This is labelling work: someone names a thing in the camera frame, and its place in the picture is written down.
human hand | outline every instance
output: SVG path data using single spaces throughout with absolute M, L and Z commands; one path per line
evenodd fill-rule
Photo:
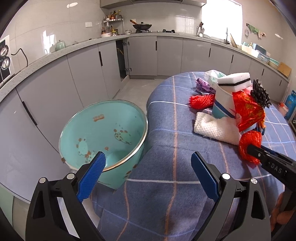
M 295 210 L 291 210 L 291 211 L 285 211 L 282 213 L 279 212 L 280 206 L 283 203 L 283 197 L 284 197 L 284 193 L 281 193 L 279 195 L 275 208 L 271 212 L 271 217 L 270 217 L 271 231 L 274 230 L 274 227 L 277 223 L 280 225 L 287 224 L 295 211 Z

silver screw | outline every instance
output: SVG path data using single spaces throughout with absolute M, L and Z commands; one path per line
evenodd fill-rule
M 223 177 L 225 180 L 230 179 L 230 175 L 229 175 L 228 173 L 223 173 L 223 174 L 222 174 L 222 177 Z
M 252 178 L 252 179 L 251 179 L 251 182 L 252 182 L 253 184 L 257 184 L 258 181 L 257 181 L 257 179 Z
M 45 183 L 45 181 L 46 181 L 45 177 L 42 177 L 42 178 L 39 179 L 40 183 Z
M 74 173 L 69 173 L 67 175 L 67 179 L 69 179 L 69 180 L 73 179 L 74 177 L 75 177 Z

countertop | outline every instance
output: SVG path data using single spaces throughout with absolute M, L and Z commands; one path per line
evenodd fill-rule
M 75 45 L 71 45 L 68 46 L 64 49 L 61 49 L 57 52 L 53 52 L 53 53 L 49 53 L 39 59 L 37 59 L 36 61 L 32 62 L 28 67 L 24 68 L 23 70 L 21 70 L 20 72 L 18 72 L 14 77 L 12 77 L 9 81 L 6 82 L 6 84 L 4 84 L 2 86 L 2 88 L 0 89 L 0 102 L 18 85 L 20 84 L 23 80 L 25 80 L 27 77 L 29 77 L 31 74 L 33 74 L 34 72 L 36 72 L 37 70 L 39 70 L 40 68 L 42 68 L 43 66 L 49 64 L 50 62 L 65 56 L 71 52 L 74 52 L 76 50 L 91 46 L 91 45 L 95 45 L 95 44 L 99 44 L 99 43 L 103 43 L 106 41 L 111 41 L 111 40 L 118 40 L 118 39 L 125 39 L 128 37 L 138 37 L 138 36 L 166 36 L 166 37 L 177 37 L 177 38 L 186 38 L 186 39 L 194 39 L 194 40 L 199 40 L 199 41 L 204 41 L 204 42 L 208 42 L 211 44 L 216 44 L 228 49 L 231 49 L 233 51 L 237 51 L 241 54 L 244 54 L 256 61 L 258 61 L 259 63 L 265 65 L 266 67 L 270 68 L 271 70 L 273 70 L 274 72 L 276 72 L 278 75 L 280 75 L 283 79 L 285 79 L 287 82 L 288 79 L 283 76 L 281 73 L 279 73 L 277 70 L 275 70 L 274 68 L 272 68 L 271 66 L 269 66 L 268 64 L 264 63 L 263 61 L 259 60 L 258 58 L 255 58 L 252 55 L 249 55 L 248 53 L 239 50 L 237 48 L 234 48 L 230 45 L 226 45 L 226 44 L 222 44 L 213 40 L 209 40 L 209 39 L 205 39 L 205 38 L 200 38 L 200 37 L 195 37 L 192 35 L 185 35 L 185 34 L 172 34 L 172 33 L 140 33 L 140 34 L 129 34 L 129 35 L 119 35 L 119 36 L 113 36 L 113 37 L 106 37 L 106 38 L 98 38 L 98 39 L 91 39 L 79 44 L 75 44 Z

microwave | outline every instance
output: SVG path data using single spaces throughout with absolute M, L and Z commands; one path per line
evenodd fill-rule
M 0 40 L 0 87 L 15 74 L 11 58 L 9 35 Z

wall outlet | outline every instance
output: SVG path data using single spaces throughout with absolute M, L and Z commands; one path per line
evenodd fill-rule
M 85 23 L 85 27 L 86 28 L 92 27 L 92 22 Z

